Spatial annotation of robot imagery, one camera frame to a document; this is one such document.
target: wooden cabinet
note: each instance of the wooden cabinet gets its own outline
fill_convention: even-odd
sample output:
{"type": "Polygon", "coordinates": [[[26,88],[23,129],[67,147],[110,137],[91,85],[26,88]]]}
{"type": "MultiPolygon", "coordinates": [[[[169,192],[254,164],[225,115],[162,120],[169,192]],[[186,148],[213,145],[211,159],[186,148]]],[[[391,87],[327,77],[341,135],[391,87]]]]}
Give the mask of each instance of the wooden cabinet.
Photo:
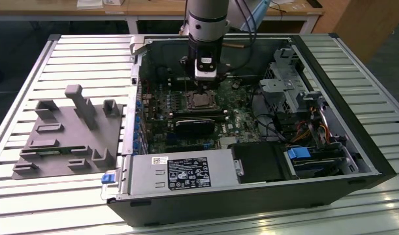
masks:
{"type": "Polygon", "coordinates": [[[313,33],[337,33],[366,63],[399,24],[399,0],[318,0],[326,11],[313,33]]]}

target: power supply label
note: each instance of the power supply label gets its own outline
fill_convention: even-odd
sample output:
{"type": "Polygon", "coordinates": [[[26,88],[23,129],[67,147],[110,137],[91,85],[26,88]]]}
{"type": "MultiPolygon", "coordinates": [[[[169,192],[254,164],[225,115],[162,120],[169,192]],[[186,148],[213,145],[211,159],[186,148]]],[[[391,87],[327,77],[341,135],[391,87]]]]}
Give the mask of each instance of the power supply label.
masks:
{"type": "Polygon", "coordinates": [[[169,189],[211,187],[207,158],[167,160],[169,189]]]}

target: slotted metal surface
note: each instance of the slotted metal surface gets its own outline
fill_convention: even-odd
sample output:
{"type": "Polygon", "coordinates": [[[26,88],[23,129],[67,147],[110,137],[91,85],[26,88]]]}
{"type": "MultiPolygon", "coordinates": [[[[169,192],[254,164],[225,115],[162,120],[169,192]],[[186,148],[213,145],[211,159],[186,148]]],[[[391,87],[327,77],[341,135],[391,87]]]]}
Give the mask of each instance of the slotted metal surface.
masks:
{"type": "MultiPolygon", "coordinates": [[[[399,175],[329,206],[161,228],[126,225],[100,199],[102,174],[11,180],[12,166],[36,120],[32,110],[38,100],[54,98],[59,106],[72,105],[63,87],[78,82],[94,104],[111,98],[126,104],[130,37],[63,36],[47,46],[48,56],[40,58],[36,73],[31,74],[31,89],[0,142],[0,234],[399,234],[399,175]]],[[[303,36],[303,40],[399,174],[399,106],[338,41],[327,35],[303,36]]]]}

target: floor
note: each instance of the floor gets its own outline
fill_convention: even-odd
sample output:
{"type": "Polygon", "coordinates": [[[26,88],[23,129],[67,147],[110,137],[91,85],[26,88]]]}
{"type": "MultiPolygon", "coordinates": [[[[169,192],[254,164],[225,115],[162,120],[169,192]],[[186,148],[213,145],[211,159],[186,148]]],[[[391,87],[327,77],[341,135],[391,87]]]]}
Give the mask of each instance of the floor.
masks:
{"type": "MultiPolygon", "coordinates": [[[[152,25],[140,25],[140,29],[148,32],[152,25]]],[[[0,22],[0,123],[51,34],[127,33],[124,22],[43,22],[39,26],[35,30],[30,22],[0,22]]],[[[399,101],[399,26],[367,67],[399,101]]]]}

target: motherboard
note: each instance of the motherboard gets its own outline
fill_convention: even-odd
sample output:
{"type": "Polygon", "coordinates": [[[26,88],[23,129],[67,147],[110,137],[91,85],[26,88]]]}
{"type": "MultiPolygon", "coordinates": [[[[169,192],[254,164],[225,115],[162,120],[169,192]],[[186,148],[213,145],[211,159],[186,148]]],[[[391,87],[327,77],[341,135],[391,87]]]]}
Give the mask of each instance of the motherboard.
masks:
{"type": "Polygon", "coordinates": [[[250,87],[237,79],[199,93],[189,78],[167,84],[143,83],[150,153],[226,149],[261,141],[250,113],[250,87]]]}

